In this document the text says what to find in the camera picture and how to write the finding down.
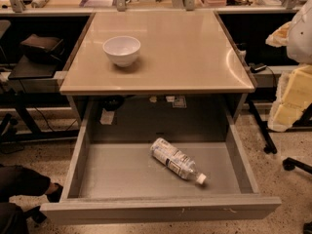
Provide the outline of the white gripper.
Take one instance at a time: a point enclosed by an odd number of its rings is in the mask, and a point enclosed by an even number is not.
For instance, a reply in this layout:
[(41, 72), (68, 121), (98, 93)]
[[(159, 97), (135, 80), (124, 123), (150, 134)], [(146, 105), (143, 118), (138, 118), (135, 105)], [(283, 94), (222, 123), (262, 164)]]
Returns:
[[(287, 46), (290, 59), (312, 63), (312, 0), (308, 0), (295, 14), (272, 34), (265, 43), (280, 48)], [(284, 132), (301, 118), (312, 103), (312, 65), (299, 65), (292, 72), (283, 72), (278, 81), (276, 100), (272, 103), (268, 128)]]

